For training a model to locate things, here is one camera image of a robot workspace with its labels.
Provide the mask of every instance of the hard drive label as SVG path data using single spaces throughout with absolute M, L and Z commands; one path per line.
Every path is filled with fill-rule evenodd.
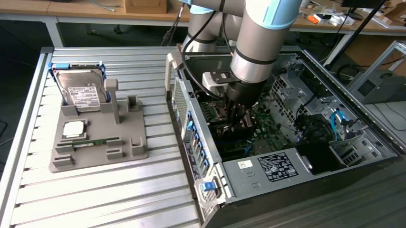
M 291 160 L 286 153 L 277 153 L 266 157 L 258 158 L 262 169 L 266 172 L 267 179 L 277 182 L 298 175 Z
M 100 106 L 98 90 L 95 86 L 70 87 L 70 94 L 76 108 L 88 108 Z

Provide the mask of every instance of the table leg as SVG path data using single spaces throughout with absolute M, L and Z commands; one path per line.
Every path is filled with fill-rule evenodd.
M 341 49 L 343 48 L 345 44 L 347 43 L 350 37 L 353 36 L 354 32 L 345 34 L 345 36 L 342 37 L 342 40 L 339 41 L 339 43 L 337 44 L 334 50 L 331 51 L 331 54 L 326 60 L 326 62 L 323 63 L 323 66 L 330 64 L 334 57 L 337 56 L 338 52 L 341 51 Z
M 55 17 L 47 17 L 43 22 L 47 25 L 48 33 L 51 36 L 51 40 L 54 43 L 54 46 L 56 48 L 63 48 L 64 47 L 64 39 L 60 33 L 59 25 L 58 25 L 58 20 Z

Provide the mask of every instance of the white label sticker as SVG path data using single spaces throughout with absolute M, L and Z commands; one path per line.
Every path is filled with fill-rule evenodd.
M 253 167 L 253 162 L 251 162 L 251 160 L 241 161 L 241 162 L 238 162 L 238 164 L 239 164 L 241 169 Z
M 88 108 L 100 106 L 98 90 L 95 86 L 70 87 L 70 94 L 76 108 Z

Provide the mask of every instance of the aluminum extrusion table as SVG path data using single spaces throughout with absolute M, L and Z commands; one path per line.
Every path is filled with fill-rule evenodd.
M 2 228 L 201 227 L 164 99 L 166 55 L 172 51 L 174 47 L 43 49 L 0 183 Z M 51 61 L 103 61 L 107 77 L 119 81 L 118 98 L 139 96 L 147 159 L 50 172 L 62 103 L 47 72 Z

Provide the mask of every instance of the blue latch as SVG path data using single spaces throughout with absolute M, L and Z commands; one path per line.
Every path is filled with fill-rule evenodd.
M 68 63 L 58 63 L 58 64 L 55 64 L 55 69 L 58 69 L 58 70 L 68 70 L 70 67 L 71 67 L 71 64 L 68 64 Z
M 202 190 L 203 190 L 203 191 L 213 191 L 213 190 L 217 190 L 217 184 L 215 184 L 215 182 L 213 181 L 213 182 L 206 182 L 206 183 L 203 183 L 203 185 L 202 185 Z
M 191 129 L 191 127 L 193 127 L 193 120 L 189 123 L 189 130 Z

